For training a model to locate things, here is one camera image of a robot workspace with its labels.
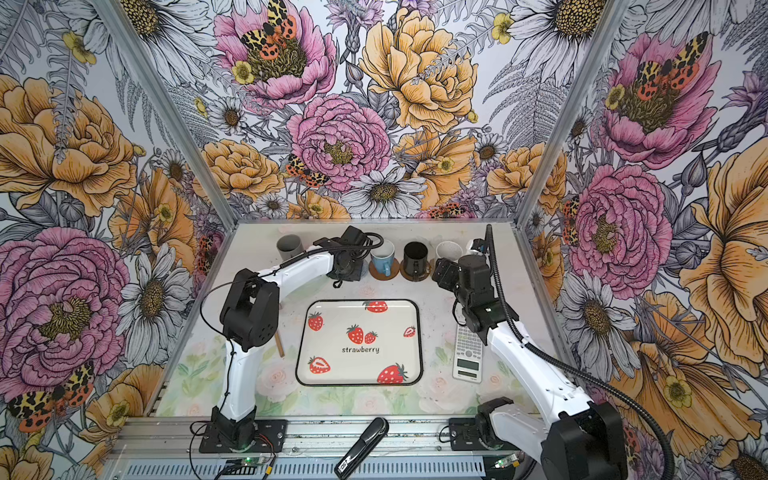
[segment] gray cup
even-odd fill
[[[286,235],[277,241],[277,251],[280,252],[280,258],[285,261],[303,253],[304,247],[298,235]]]

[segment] calculator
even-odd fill
[[[466,326],[456,328],[453,378],[473,383],[482,381],[482,342],[477,333]]]

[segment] table surface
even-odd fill
[[[409,241],[421,241],[435,258],[435,247],[444,240],[466,246],[473,238],[485,235],[484,223],[470,222],[385,222],[355,225],[391,240],[396,258]],[[229,250],[217,272],[214,286],[231,281],[243,268],[262,270],[280,262],[275,244],[282,235],[294,233],[304,247],[321,237],[338,237],[345,223],[246,223],[237,228]],[[531,281],[511,227],[494,225],[494,238],[505,295],[525,322],[531,337],[545,351],[554,355],[548,332]],[[345,282],[334,289],[325,276],[310,281],[286,297],[280,305],[278,332],[285,357],[277,353],[275,340],[263,347],[260,368],[253,373],[257,383],[257,415],[424,415],[474,413],[479,403],[507,396],[529,412],[535,412],[530,397],[518,380],[487,347],[483,352],[482,383],[452,377],[452,359],[456,324],[451,315],[453,295],[427,279],[409,282],[398,275],[390,281],[378,281],[365,272],[359,282]],[[220,308],[228,287],[212,292],[203,312],[218,326]],[[419,306],[421,316],[424,373],[413,386],[302,386],[295,369],[306,309],[317,300],[410,299]],[[170,382],[156,405],[157,416],[207,415],[219,399],[224,365],[223,337],[195,319],[184,351]]]

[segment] wooden stick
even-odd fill
[[[280,341],[279,330],[275,330],[275,343],[277,344],[277,352],[280,354],[280,358],[282,359],[286,353],[283,351],[283,342]]]

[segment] black mug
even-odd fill
[[[429,275],[429,250],[424,243],[411,242],[402,252],[402,269],[414,282],[424,280]]]

